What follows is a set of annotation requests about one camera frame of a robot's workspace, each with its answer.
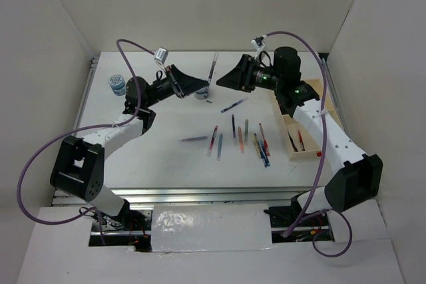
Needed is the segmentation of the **blue clear-cap pen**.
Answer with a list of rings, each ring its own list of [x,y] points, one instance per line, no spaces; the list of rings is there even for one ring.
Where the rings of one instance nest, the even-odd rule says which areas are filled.
[[[227,111],[235,108],[236,106],[242,104],[243,102],[245,102],[247,100],[248,100],[248,98],[242,98],[242,99],[240,99],[240,100],[238,100],[236,102],[233,102],[230,106],[227,106],[226,108],[223,108],[222,110],[220,110],[220,113],[223,114],[223,113],[225,113],[225,112],[227,112]]]

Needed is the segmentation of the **black clear-cap pen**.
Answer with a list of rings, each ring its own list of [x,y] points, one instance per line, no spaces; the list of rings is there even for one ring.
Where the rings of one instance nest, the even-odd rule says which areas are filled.
[[[209,89],[210,89],[210,83],[211,83],[211,80],[212,80],[212,76],[214,74],[214,69],[216,67],[218,56],[219,56],[219,52],[215,52],[213,60],[212,60],[212,65],[210,67],[209,75],[208,75],[208,80],[207,80],[208,81],[208,85],[206,86],[206,89],[204,91],[204,96],[203,96],[204,98],[207,98],[207,96],[208,96],[208,92],[209,92]]]

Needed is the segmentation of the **violet clear-cap pen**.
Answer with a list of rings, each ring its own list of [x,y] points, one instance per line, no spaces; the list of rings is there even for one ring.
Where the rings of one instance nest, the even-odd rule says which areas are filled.
[[[232,136],[233,142],[236,145],[236,126],[235,126],[235,116],[232,114]]]

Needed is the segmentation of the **magenta clear-cap pen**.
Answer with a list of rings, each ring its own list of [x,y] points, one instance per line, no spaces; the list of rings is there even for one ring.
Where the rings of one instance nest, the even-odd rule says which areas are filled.
[[[215,142],[215,139],[216,139],[217,131],[218,131],[218,125],[215,125],[214,131],[212,133],[212,137],[210,139],[210,144],[209,144],[209,147],[208,147],[208,151],[207,151],[207,156],[208,157],[210,157],[212,155],[212,150],[213,150],[213,147],[214,147],[214,142]]]

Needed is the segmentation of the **light blue clear pen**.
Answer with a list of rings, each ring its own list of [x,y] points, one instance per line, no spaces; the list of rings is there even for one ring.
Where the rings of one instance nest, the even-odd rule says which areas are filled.
[[[220,133],[219,141],[218,141],[218,150],[217,150],[217,161],[220,161],[221,159],[223,138],[224,138],[223,133]]]

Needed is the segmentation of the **red clear-cap pen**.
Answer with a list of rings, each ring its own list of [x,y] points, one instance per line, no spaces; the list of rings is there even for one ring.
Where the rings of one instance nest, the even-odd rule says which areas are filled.
[[[302,133],[300,132],[300,130],[298,130],[297,132],[298,132],[298,138],[299,138],[299,142],[300,142],[301,151],[305,151],[306,149],[305,149],[305,146],[304,146],[304,141],[303,141],[303,138],[302,138]]]

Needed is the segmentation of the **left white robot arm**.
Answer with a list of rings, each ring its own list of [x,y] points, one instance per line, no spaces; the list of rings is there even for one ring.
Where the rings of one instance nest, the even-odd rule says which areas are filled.
[[[207,85],[207,80],[184,74],[175,65],[158,71],[152,84],[140,76],[131,78],[126,83],[124,110],[116,123],[81,138],[64,138],[50,184],[96,207],[117,230],[142,220],[143,215],[132,210],[126,199],[105,186],[105,160],[150,129],[156,117],[151,106],[172,95],[184,98]]]

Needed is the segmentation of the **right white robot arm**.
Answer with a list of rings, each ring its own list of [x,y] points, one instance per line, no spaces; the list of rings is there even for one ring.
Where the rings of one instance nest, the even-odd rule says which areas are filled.
[[[257,87],[272,90],[282,111],[302,125],[321,146],[333,178],[324,187],[292,199],[292,221],[306,225],[314,212],[330,209],[344,212],[374,198],[379,191],[383,162],[376,154],[368,155],[349,138],[322,106],[321,95],[302,80],[300,67],[297,50],[280,47],[274,51],[272,66],[263,67],[254,57],[243,55],[216,84],[244,92]]]

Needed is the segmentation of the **olive green clear pen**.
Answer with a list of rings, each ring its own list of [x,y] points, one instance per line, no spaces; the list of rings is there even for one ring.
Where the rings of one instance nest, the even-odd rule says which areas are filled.
[[[245,119],[245,123],[244,123],[244,144],[248,143],[248,133],[249,133],[249,120]]]

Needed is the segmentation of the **dark blue gel pen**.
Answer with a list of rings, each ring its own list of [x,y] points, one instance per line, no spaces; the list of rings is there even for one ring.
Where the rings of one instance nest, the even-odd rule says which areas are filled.
[[[255,147],[256,147],[256,150],[257,150],[257,152],[258,152],[258,155],[259,155],[259,157],[261,158],[261,160],[263,161],[264,167],[266,168],[266,167],[267,167],[267,163],[266,163],[266,160],[265,160],[265,158],[264,158],[264,155],[263,155],[263,153],[262,153],[262,151],[261,151],[260,143],[259,143],[259,141],[258,141],[258,138],[257,138],[257,134],[256,134],[256,133],[253,133],[253,139],[254,139],[254,143],[255,143]]]

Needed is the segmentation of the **yellow clear pen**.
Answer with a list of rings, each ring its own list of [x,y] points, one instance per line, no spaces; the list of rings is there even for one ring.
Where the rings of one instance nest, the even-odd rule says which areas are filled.
[[[252,133],[252,140],[253,140],[254,147],[256,149],[256,153],[257,153],[258,157],[260,159],[262,159],[262,153],[261,153],[261,150],[260,150],[260,147],[259,147],[259,142],[258,142],[256,133]]]

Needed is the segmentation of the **left blue round jar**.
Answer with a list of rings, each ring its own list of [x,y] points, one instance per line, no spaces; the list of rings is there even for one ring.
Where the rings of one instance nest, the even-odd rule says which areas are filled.
[[[116,96],[123,96],[126,94],[126,81],[125,79],[119,75],[114,74],[109,77],[108,84]]]

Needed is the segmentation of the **red gel pen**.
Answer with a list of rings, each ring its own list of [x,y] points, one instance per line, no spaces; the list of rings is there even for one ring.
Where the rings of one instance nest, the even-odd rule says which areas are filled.
[[[269,152],[269,148],[268,148],[268,143],[264,134],[264,129],[261,123],[259,123],[259,127],[260,127],[260,132],[262,135],[262,142],[264,143],[264,149],[265,149],[265,153],[267,156],[270,156],[270,152]]]

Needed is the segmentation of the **beige divided organizer tray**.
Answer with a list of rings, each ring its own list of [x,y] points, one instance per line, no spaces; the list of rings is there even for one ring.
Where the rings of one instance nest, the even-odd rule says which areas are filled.
[[[322,97],[323,82],[321,79],[304,79],[318,94]],[[289,161],[296,160],[317,160],[321,156],[321,148],[310,136],[308,131],[297,121],[291,118],[288,114],[284,114],[278,104],[274,92],[269,93],[270,102],[272,103],[272,109],[276,122],[278,123],[280,134],[286,149],[286,154]],[[339,124],[341,128],[341,121],[337,112],[334,109],[333,101],[327,90],[325,97],[325,108],[329,112],[330,116]],[[298,130],[302,133],[304,141],[305,151],[301,151],[300,142],[298,138]]]

